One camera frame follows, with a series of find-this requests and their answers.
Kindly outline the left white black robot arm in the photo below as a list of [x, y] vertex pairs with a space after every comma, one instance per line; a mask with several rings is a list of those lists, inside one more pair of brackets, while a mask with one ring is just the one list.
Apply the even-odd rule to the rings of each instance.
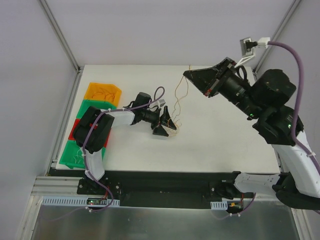
[[102, 194], [106, 188], [102, 180], [105, 175], [102, 149], [111, 129], [132, 126], [141, 121], [149, 123], [152, 134], [156, 136], [168, 137], [165, 128], [177, 130], [166, 102], [160, 97], [152, 99], [145, 92], [139, 92], [134, 101], [121, 109], [88, 107], [74, 128], [72, 135], [81, 149], [84, 161], [84, 180], [89, 180], [88, 188], [94, 194]]

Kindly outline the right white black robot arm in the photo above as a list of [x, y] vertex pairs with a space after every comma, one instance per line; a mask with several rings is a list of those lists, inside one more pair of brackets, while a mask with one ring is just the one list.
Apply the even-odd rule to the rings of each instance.
[[296, 86], [282, 70], [269, 69], [250, 84], [245, 67], [225, 58], [209, 68], [186, 70], [183, 76], [204, 96], [222, 95], [254, 121], [253, 128], [287, 168], [278, 174], [234, 171], [233, 180], [215, 187], [218, 195], [231, 200], [241, 193], [260, 193], [274, 196], [293, 209], [320, 209], [318, 170], [296, 143], [307, 139], [304, 126], [301, 120], [294, 120], [294, 110], [286, 106]]

